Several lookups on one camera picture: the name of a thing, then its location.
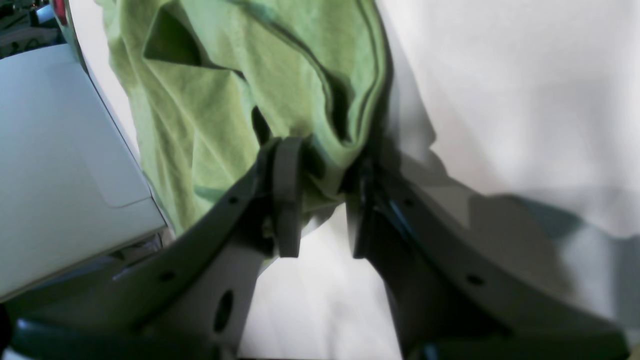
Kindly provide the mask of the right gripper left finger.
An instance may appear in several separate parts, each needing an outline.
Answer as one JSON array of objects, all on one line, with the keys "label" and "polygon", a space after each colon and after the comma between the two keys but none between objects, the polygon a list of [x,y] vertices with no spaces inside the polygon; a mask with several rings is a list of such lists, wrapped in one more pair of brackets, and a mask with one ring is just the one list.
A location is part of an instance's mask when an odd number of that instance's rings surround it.
[{"label": "right gripper left finger", "polygon": [[233,360],[265,259],[296,258],[304,140],[275,137],[196,225],[160,253],[19,317],[32,360]]}]

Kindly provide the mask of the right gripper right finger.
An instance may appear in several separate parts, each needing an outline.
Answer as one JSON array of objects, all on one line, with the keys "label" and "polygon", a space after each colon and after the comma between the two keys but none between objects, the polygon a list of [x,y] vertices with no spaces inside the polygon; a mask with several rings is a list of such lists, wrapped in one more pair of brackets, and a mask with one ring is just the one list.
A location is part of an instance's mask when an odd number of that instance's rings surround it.
[{"label": "right gripper right finger", "polygon": [[625,360],[619,326],[471,248],[433,200],[371,160],[345,178],[352,255],[381,276],[405,360]]}]

